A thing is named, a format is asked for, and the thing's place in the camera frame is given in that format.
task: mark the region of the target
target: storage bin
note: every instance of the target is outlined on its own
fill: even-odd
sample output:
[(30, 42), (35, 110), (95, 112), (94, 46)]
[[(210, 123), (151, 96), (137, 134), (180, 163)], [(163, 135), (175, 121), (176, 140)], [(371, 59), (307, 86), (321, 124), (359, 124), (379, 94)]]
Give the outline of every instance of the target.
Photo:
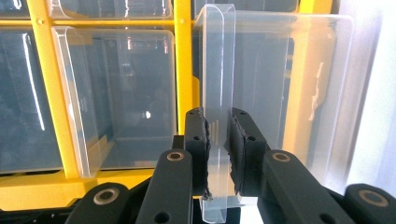
[(47, 0), (54, 19), (172, 19), (170, 0)]
[(28, 19), (29, 10), (26, 0), (0, 1), (0, 19)]
[(152, 168), (176, 134), (169, 31), (55, 27), (81, 177)]
[(293, 12), (297, 0), (194, 0), (194, 15), (198, 16), (205, 4), (233, 4), (236, 10)]
[(232, 107), (253, 117), (270, 148), (294, 153), (318, 180), (332, 153), (350, 152), (332, 142), (343, 137), (334, 134), (337, 119), (347, 116), (338, 108), (352, 29), (341, 16), (204, 7), (194, 31), (202, 40), (202, 104), (211, 140), (206, 221), (225, 220)]
[(30, 28), (0, 29), (0, 174), (61, 170)]

